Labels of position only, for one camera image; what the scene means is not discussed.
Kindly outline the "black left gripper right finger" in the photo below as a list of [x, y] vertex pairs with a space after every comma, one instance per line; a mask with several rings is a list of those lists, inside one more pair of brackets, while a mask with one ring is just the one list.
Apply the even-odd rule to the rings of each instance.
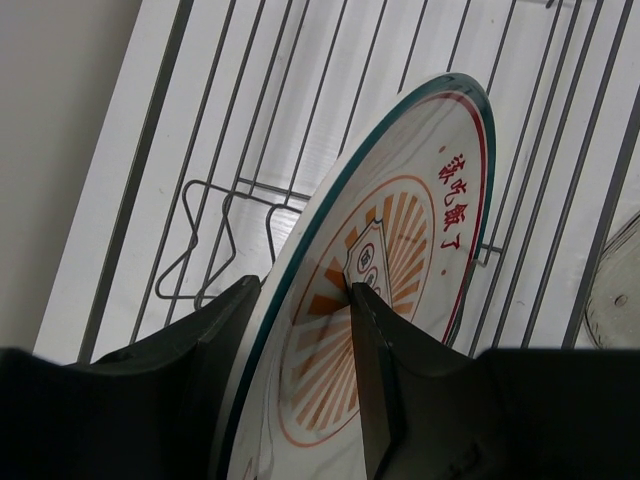
[[635, 350], [492, 349], [464, 356], [351, 289], [370, 479], [635, 479]]

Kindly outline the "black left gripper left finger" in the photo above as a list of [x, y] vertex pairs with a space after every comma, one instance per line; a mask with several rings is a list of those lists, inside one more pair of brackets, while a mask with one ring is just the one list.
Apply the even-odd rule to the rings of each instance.
[[244, 276], [91, 364], [3, 349], [2, 477], [211, 478], [224, 391], [259, 292], [259, 279]]

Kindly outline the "orange sunburst plate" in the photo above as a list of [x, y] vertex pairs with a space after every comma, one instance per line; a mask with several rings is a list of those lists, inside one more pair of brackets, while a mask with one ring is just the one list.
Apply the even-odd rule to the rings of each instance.
[[351, 288], [437, 340], [488, 220], [496, 134], [484, 88], [445, 73], [402, 91], [345, 150], [268, 273], [217, 434], [220, 479], [362, 479]]

